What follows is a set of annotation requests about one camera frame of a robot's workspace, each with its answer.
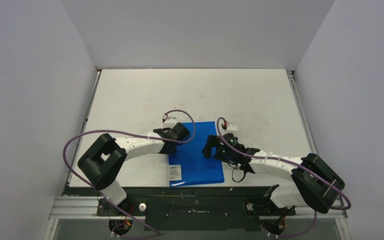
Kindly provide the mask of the blue plastic folder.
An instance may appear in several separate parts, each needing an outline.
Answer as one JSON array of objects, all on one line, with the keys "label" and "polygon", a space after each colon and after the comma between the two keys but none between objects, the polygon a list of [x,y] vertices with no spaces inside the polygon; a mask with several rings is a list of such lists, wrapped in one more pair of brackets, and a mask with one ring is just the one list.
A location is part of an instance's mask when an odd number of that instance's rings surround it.
[{"label": "blue plastic folder", "polygon": [[178,146],[176,153],[168,155],[168,182],[171,188],[225,182],[221,161],[212,156],[205,158],[202,153],[208,136],[216,134],[215,122],[196,122],[195,129],[192,141]]}]

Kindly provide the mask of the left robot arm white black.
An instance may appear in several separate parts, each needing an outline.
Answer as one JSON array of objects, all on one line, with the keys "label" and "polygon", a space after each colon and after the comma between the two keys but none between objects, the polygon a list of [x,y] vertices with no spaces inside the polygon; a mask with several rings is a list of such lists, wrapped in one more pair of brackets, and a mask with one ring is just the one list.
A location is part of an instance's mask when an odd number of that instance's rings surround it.
[{"label": "left robot arm white black", "polygon": [[77,166],[93,188],[110,201],[111,211],[121,216],[129,210],[127,193],[117,181],[123,164],[149,154],[175,153],[177,146],[188,141],[190,136],[191,132],[180,122],[125,138],[104,133],[80,157]]}]

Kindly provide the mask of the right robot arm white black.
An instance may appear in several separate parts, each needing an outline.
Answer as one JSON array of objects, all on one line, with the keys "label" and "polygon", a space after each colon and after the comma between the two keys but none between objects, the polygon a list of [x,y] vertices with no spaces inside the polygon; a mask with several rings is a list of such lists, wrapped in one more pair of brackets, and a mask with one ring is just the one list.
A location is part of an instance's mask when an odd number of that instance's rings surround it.
[{"label": "right robot arm white black", "polygon": [[270,215],[282,208],[308,206],[318,213],[334,210],[334,203],[345,182],[317,154],[283,157],[258,148],[246,147],[232,133],[209,135],[202,154],[237,165],[245,174],[265,174],[289,183],[275,187],[263,199],[262,207]]}]

